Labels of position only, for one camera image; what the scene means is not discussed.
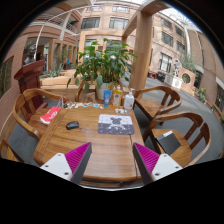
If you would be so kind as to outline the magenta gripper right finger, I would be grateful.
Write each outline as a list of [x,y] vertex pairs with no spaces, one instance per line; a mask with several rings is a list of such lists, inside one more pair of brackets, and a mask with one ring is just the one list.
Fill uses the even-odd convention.
[[138,143],[133,144],[133,154],[144,185],[182,169],[168,154],[157,154]]

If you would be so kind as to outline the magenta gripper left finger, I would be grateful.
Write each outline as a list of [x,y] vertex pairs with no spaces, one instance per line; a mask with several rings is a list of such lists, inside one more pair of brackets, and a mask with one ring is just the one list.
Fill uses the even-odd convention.
[[88,142],[66,154],[55,154],[41,169],[79,185],[91,153],[92,144]]

